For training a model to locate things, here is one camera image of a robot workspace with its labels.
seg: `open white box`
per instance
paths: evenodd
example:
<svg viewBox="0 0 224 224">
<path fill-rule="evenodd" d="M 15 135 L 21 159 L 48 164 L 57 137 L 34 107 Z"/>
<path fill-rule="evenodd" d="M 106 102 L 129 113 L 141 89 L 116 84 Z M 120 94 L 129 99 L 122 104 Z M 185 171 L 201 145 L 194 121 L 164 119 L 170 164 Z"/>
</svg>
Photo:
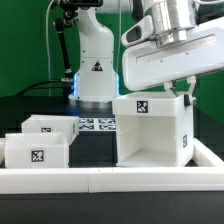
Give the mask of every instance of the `open white box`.
<svg viewBox="0 0 224 224">
<path fill-rule="evenodd" d="M 68 168 L 69 145 L 63 133 L 7 134 L 6 168 Z"/>
<path fill-rule="evenodd" d="M 79 117 L 32 115 L 22 123 L 22 132 L 62 132 L 71 144 L 79 134 Z"/>
<path fill-rule="evenodd" d="M 0 138 L 0 164 L 5 159 L 5 138 Z"/>
<path fill-rule="evenodd" d="M 184 96 L 135 92 L 113 100 L 118 166 L 185 166 L 193 157 L 193 106 Z"/>
</svg>

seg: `white bin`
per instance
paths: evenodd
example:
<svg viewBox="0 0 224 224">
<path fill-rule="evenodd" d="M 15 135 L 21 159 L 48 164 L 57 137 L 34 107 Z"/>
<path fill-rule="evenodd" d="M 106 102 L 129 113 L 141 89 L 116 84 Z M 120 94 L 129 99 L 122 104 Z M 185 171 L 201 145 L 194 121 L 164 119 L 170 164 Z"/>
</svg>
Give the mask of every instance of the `white bin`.
<svg viewBox="0 0 224 224">
<path fill-rule="evenodd" d="M 6 134 L 6 168 L 68 168 L 68 163 L 63 133 Z"/>
<path fill-rule="evenodd" d="M 193 107 L 184 96 L 136 92 L 113 100 L 118 166 L 185 166 L 193 157 Z"/>
<path fill-rule="evenodd" d="M 5 159 L 5 138 L 0 138 L 0 164 Z"/>
<path fill-rule="evenodd" d="M 22 123 L 22 132 L 63 132 L 71 144 L 79 134 L 79 117 L 32 115 Z"/>
</svg>

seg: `black table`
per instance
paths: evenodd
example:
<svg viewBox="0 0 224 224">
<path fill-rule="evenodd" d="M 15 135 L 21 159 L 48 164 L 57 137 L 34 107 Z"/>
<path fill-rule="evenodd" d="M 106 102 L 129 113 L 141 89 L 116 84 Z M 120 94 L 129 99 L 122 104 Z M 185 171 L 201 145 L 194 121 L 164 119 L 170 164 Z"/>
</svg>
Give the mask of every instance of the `black table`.
<svg viewBox="0 0 224 224">
<path fill-rule="evenodd" d="M 99 111 L 65 105 L 60 97 L 2 97 L 0 108 L 0 137 L 6 133 L 20 132 L 21 122 L 31 114 L 81 118 L 113 116 L 111 110 Z M 196 108 L 194 114 L 195 136 L 222 157 L 224 127 Z M 99 139 L 106 137 L 108 140 L 104 144 L 109 145 L 116 142 L 115 133 L 99 136 L 87 132 L 83 136 L 94 139 L 97 136 Z M 73 166 L 115 166 L 115 150 L 116 144 L 107 152 L 99 150 L 98 159 L 89 154 L 89 159 L 75 161 Z M 109 154 L 106 159 L 99 158 L 99 155 L 105 156 L 105 153 Z M 4 224 L 220 224 L 224 220 L 223 209 L 222 191 L 0 195 L 0 220 Z"/>
</svg>

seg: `green wall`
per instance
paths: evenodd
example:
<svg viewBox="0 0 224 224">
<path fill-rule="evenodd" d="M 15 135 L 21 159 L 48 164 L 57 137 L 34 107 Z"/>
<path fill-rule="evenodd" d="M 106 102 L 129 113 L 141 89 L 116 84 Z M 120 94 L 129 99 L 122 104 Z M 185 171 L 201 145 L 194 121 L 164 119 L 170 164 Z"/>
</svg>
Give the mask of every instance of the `green wall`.
<svg viewBox="0 0 224 224">
<path fill-rule="evenodd" d="M 45 43 L 45 14 L 48 0 L 9 0 L 2 1 L 0 7 L 0 96 L 11 96 L 30 84 L 48 79 L 47 55 Z M 60 47 L 52 23 L 61 17 L 57 8 L 50 14 L 50 48 L 52 60 L 52 78 L 64 76 Z M 115 35 L 115 55 L 118 45 L 118 15 L 98 15 L 98 20 L 110 28 Z M 122 16 L 122 33 L 132 26 L 130 14 Z M 66 40 L 73 71 L 79 68 L 79 38 L 76 27 L 66 30 Z M 125 48 L 121 47 L 121 56 Z M 120 93 L 130 91 L 124 86 L 121 57 L 119 61 Z M 224 124 L 224 73 L 200 78 L 196 91 L 197 107 Z M 187 89 L 186 82 L 177 84 L 177 90 Z M 27 95 L 47 95 L 47 91 L 32 91 Z"/>
</svg>

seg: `warning label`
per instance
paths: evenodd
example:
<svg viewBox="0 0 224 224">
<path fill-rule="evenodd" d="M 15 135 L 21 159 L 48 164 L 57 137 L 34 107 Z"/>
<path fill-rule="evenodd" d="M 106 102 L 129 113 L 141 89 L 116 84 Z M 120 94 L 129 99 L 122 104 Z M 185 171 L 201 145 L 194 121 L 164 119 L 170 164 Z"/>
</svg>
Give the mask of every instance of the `warning label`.
<svg viewBox="0 0 224 224">
<path fill-rule="evenodd" d="M 96 64 L 93 66 L 92 71 L 94 71 L 94 72 L 102 72 L 103 71 L 103 68 L 99 61 L 97 61 Z"/>
</svg>

